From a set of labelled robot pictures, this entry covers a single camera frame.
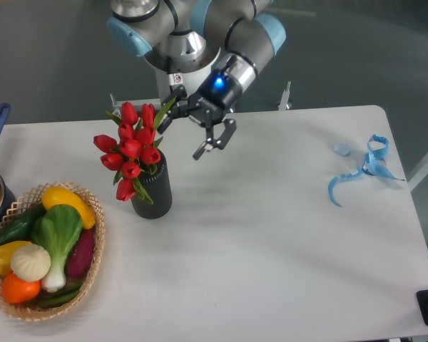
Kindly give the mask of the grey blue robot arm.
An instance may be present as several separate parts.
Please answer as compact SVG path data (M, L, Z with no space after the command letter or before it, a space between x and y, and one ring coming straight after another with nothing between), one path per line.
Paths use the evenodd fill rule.
M165 118L204 128L193 157L228 144L236 129L227 114L286 39L266 13L267 1L112 1L107 28L125 51L153 68Z

